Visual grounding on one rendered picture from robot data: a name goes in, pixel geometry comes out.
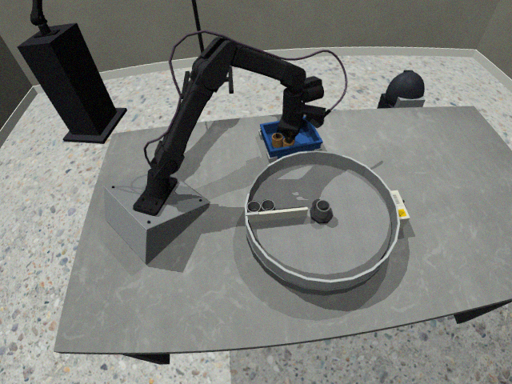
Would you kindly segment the blue plastic tray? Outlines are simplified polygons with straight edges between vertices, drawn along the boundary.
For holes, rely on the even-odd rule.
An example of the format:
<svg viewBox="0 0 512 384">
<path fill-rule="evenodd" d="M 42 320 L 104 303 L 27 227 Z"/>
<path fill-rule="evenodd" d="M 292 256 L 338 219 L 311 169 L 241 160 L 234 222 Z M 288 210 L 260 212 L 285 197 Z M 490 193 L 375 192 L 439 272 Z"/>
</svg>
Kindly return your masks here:
<svg viewBox="0 0 512 384">
<path fill-rule="evenodd" d="M 276 133 L 282 134 L 282 132 L 278 130 L 278 124 L 279 121 L 263 123 L 261 125 L 262 138 L 271 158 L 278 157 L 278 159 L 280 159 L 283 156 L 296 152 L 313 151 L 321 148 L 323 140 L 315 127 L 303 117 L 302 126 L 298 135 L 295 137 L 294 145 L 283 147 L 282 144 L 281 148 L 276 149 L 272 146 L 272 135 Z"/>
</svg>

